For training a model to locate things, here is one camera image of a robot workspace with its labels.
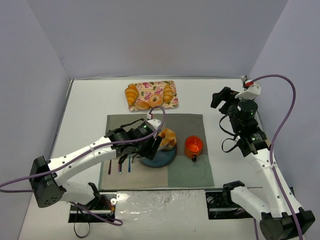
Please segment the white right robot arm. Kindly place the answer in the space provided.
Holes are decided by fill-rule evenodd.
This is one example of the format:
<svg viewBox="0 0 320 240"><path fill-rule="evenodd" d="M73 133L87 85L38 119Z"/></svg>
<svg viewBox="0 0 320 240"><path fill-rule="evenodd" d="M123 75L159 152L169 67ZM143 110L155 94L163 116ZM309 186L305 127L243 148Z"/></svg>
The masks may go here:
<svg viewBox="0 0 320 240"><path fill-rule="evenodd" d="M239 148L252 166L267 199L260 199L237 180L223 185L225 202L230 206L238 205L249 213L267 240L303 238L315 222L315 216L297 201L273 159L272 145L255 119L257 103L229 87L214 93L210 106L216 109L221 102L224 104L219 112L223 119L229 119L232 127L232 132L224 130L224 133L234 141L233 148Z"/></svg>

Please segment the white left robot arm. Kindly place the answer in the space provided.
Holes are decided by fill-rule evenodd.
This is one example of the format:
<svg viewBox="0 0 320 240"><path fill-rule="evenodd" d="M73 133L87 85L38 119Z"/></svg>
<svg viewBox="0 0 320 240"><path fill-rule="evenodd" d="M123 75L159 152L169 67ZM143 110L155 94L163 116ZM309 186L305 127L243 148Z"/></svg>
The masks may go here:
<svg viewBox="0 0 320 240"><path fill-rule="evenodd" d="M163 123L143 120L129 131L123 127L110 130L97 141L72 153L52 159L36 158L30 170L30 185L40 208L57 202L88 205L102 197L92 182L81 184L70 179L105 161L119 159L121 165L131 154L153 159L162 141L158 135Z"/></svg>

